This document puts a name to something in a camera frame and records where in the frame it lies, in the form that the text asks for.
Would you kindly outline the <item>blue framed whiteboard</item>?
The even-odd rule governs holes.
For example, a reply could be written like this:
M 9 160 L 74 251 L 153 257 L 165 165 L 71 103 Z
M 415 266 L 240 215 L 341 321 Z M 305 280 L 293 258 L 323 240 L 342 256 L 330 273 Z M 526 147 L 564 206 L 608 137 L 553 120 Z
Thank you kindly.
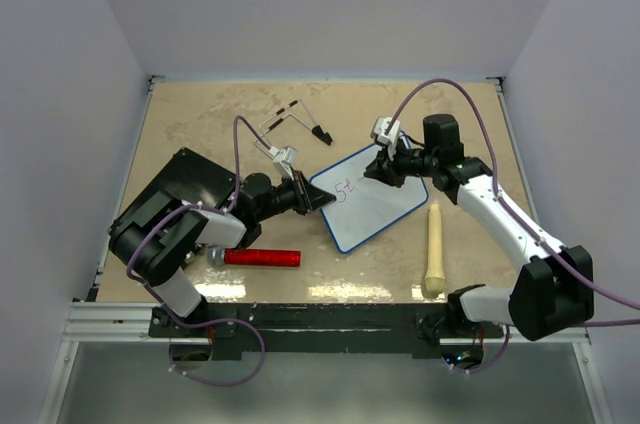
M 310 178 L 336 201 L 321 214 L 339 252 L 347 254 L 416 211 L 429 199 L 424 181 L 408 177 L 400 188 L 364 176 L 380 147 L 370 144 Z

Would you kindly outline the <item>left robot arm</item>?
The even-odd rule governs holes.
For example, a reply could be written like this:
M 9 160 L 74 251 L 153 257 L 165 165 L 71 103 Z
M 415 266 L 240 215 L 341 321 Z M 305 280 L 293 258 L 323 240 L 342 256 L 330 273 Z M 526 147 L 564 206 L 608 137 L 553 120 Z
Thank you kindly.
M 244 249 L 261 234 L 261 223 L 289 210 L 310 214 L 337 197 L 293 170 L 277 186 L 253 173 L 220 208 L 181 201 L 160 190 L 132 214 L 116 220 L 109 250 L 126 265 L 127 276 L 144 285 L 173 314 L 173 326 L 185 336 L 200 334 L 207 324 L 206 299 L 182 269 L 198 246 Z

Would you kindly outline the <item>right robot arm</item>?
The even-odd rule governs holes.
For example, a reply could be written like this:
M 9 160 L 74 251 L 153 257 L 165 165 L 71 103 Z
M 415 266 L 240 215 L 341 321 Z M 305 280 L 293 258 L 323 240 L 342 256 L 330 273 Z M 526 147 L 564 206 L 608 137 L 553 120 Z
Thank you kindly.
M 591 319 L 591 255 L 542 230 L 495 183 L 493 171 L 481 159 L 466 156 L 452 115 L 425 117 L 423 134 L 423 148 L 411 149 L 401 143 L 397 122 L 378 118 L 371 136 L 380 149 L 366 166 L 365 177 L 393 187 L 401 187 L 409 177 L 431 179 L 482 225 L 518 273 L 512 288 L 477 284 L 451 293 L 445 313 L 448 330 L 466 337 L 481 322 L 493 322 L 513 326 L 537 341 Z

